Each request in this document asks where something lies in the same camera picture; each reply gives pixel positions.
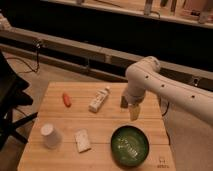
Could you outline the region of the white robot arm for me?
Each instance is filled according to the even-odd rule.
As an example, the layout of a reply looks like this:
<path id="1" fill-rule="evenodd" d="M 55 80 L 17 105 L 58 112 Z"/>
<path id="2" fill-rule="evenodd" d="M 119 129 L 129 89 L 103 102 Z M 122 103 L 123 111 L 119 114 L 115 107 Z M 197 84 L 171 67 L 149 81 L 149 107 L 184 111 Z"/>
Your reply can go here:
<path id="1" fill-rule="evenodd" d="M 120 106 L 137 107 L 145 92 L 151 91 L 213 126 L 213 92 L 164 77 L 159 74 L 160 69 L 159 60 L 153 56 L 131 64 L 125 72 L 128 83 Z"/>

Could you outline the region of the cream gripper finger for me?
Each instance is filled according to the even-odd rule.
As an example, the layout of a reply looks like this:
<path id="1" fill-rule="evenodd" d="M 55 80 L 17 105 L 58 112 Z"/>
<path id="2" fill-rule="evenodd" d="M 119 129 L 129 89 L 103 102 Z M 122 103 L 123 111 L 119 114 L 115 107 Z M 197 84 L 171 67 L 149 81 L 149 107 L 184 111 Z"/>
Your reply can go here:
<path id="1" fill-rule="evenodd" d="M 140 114 L 140 106 L 139 105 L 130 105 L 129 106 L 130 119 L 132 121 L 137 120 Z"/>

